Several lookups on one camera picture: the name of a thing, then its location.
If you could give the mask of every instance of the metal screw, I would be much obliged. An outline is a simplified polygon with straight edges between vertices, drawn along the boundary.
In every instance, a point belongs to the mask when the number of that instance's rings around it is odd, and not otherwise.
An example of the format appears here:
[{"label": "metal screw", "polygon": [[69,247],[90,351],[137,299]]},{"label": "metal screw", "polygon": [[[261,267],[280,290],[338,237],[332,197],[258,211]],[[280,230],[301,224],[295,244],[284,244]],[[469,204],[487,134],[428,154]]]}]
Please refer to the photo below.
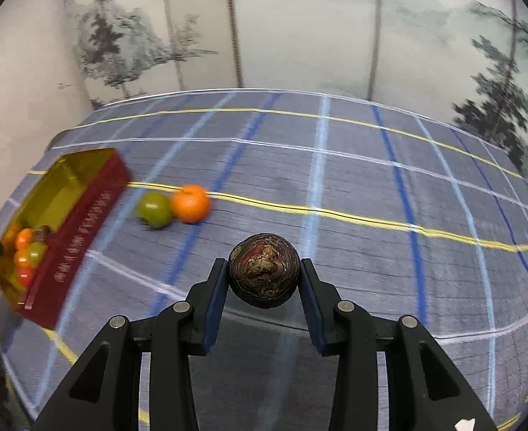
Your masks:
[{"label": "metal screw", "polygon": [[337,308],[343,312],[350,312],[354,310],[354,304],[351,301],[342,300],[337,304]]},{"label": "metal screw", "polygon": [[110,324],[111,328],[113,329],[118,329],[118,328],[121,328],[122,326],[124,326],[124,323],[126,321],[124,320],[124,317],[122,316],[114,316],[109,322],[108,324]]},{"label": "metal screw", "polygon": [[407,328],[414,328],[417,326],[417,319],[414,316],[404,316],[402,318],[402,324]]},{"label": "metal screw", "polygon": [[190,309],[190,303],[187,301],[179,301],[178,303],[174,303],[173,308],[175,312],[187,312]]}]

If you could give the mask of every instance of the dark round vegetable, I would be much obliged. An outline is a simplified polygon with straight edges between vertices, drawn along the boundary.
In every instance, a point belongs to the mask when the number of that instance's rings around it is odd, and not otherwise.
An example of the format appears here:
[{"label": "dark round vegetable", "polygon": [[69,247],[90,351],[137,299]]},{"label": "dark round vegetable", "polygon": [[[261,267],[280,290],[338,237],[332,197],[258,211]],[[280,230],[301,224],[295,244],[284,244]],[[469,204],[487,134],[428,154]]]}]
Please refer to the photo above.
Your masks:
[{"label": "dark round vegetable", "polygon": [[298,252],[288,240],[272,233],[259,233],[239,243],[228,265],[233,292],[257,308],[280,306],[298,286]]}]

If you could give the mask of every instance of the small green fruit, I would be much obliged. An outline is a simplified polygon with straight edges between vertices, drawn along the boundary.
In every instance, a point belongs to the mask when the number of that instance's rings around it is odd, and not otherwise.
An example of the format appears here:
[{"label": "small green fruit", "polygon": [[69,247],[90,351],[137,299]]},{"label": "small green fruit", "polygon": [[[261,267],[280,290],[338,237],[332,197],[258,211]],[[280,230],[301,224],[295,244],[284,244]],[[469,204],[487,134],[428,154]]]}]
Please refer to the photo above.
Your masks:
[{"label": "small green fruit", "polygon": [[172,222],[170,198],[157,191],[145,193],[136,205],[136,215],[152,228],[163,228]]},{"label": "small green fruit", "polygon": [[33,269],[36,269],[39,266],[39,264],[43,260],[43,257],[45,257],[46,251],[47,251],[47,245],[44,243],[35,241],[29,244],[28,259]]}]

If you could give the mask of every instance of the green lime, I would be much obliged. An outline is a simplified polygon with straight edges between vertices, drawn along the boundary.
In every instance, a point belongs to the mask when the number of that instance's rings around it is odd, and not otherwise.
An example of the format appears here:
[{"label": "green lime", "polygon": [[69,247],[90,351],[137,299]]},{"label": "green lime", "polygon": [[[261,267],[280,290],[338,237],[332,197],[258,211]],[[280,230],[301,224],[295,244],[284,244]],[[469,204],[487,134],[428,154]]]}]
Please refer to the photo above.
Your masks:
[{"label": "green lime", "polygon": [[145,193],[136,205],[136,215],[152,228],[163,228],[172,222],[170,198],[157,191]]},{"label": "green lime", "polygon": [[45,257],[47,245],[39,241],[35,241],[29,244],[27,250],[30,265],[33,269],[36,269],[43,260],[43,257]]}]

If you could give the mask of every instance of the painted tree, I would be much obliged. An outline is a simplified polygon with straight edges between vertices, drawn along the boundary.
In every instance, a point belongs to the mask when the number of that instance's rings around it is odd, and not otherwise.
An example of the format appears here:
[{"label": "painted tree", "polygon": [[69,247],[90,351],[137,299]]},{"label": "painted tree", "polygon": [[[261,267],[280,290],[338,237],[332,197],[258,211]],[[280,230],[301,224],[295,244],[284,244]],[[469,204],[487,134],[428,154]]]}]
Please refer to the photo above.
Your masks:
[{"label": "painted tree", "polygon": [[528,183],[528,92],[514,82],[517,63],[484,37],[472,43],[491,63],[487,76],[472,76],[480,103],[467,99],[453,105],[460,115],[454,120],[462,129],[504,149]]}]

